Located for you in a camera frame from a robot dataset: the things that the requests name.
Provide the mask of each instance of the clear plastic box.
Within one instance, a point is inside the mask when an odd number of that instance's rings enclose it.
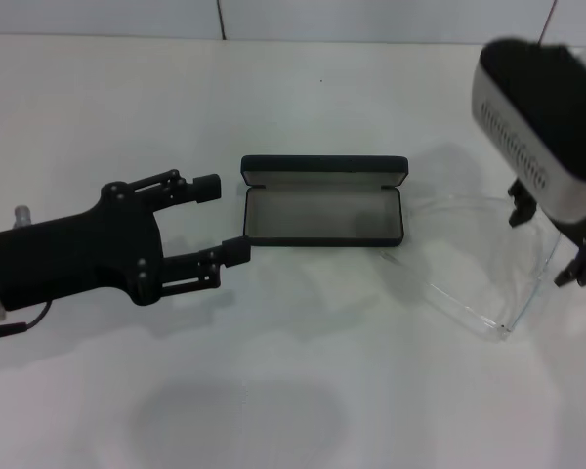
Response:
[[[560,233],[540,211],[512,229],[510,199],[406,199],[404,241],[383,248],[398,284],[489,340],[511,333],[545,280]]]

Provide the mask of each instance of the white wall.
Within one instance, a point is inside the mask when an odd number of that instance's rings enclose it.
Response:
[[[221,38],[215,0],[0,0],[0,32]]]
[[[552,0],[222,0],[230,39],[482,43],[536,38]]]
[[[546,40],[586,46],[586,0],[559,0]]]

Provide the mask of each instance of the transparent plastic lid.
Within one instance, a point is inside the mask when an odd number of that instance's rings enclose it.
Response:
[[[558,230],[540,211],[512,229],[509,199],[407,199],[402,209],[402,245],[380,252],[404,293],[484,338],[506,338],[544,281]]]

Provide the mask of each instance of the white table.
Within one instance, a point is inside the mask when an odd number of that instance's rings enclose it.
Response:
[[[178,168],[222,177],[221,200],[158,217],[167,254],[202,248],[240,234],[248,153],[401,154],[406,193],[440,172],[502,195],[478,53],[0,36],[0,231],[17,204],[66,216]],[[147,309],[78,295],[0,341],[0,468],[586,467],[586,289],[528,323],[484,342],[401,305],[358,250],[255,249],[221,289]]]

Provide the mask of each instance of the white tabletop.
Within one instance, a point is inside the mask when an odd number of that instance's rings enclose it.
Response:
[[[18,204],[58,218],[177,168],[222,177],[221,200],[157,218],[166,254],[203,248],[240,235],[248,153],[399,154],[404,193],[442,175],[502,196],[470,115],[478,53],[0,36],[0,231]],[[586,467],[586,288],[494,344],[402,305],[375,266],[256,248],[219,290],[57,301],[0,341],[0,468]]]

